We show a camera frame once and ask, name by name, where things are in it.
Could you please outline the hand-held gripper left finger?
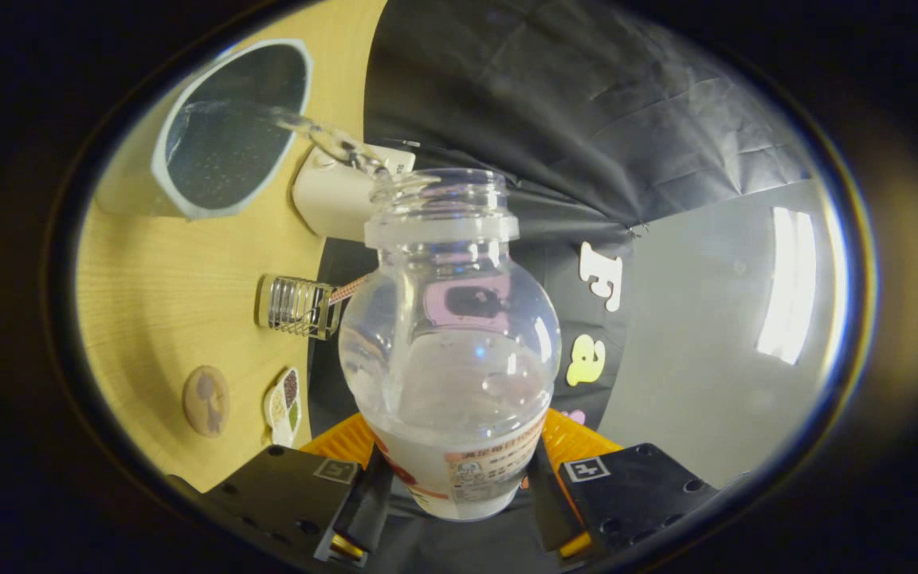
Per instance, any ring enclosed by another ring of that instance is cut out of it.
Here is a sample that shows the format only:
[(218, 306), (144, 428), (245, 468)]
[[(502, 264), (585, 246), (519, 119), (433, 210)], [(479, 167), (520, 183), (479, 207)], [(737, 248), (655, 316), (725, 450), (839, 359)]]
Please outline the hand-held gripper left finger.
[(211, 522), (294, 569), (361, 569), (378, 548), (394, 472), (352, 415), (306, 446), (269, 446), (214, 487), (168, 482)]

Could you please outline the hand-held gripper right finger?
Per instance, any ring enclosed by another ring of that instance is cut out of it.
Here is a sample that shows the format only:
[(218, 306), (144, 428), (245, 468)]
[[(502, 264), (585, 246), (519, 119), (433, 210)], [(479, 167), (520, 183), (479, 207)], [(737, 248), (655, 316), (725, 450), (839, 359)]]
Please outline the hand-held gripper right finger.
[(747, 483), (717, 488), (655, 444), (619, 446), (555, 410), (535, 448), (535, 525), (562, 569), (656, 569), (707, 535)]

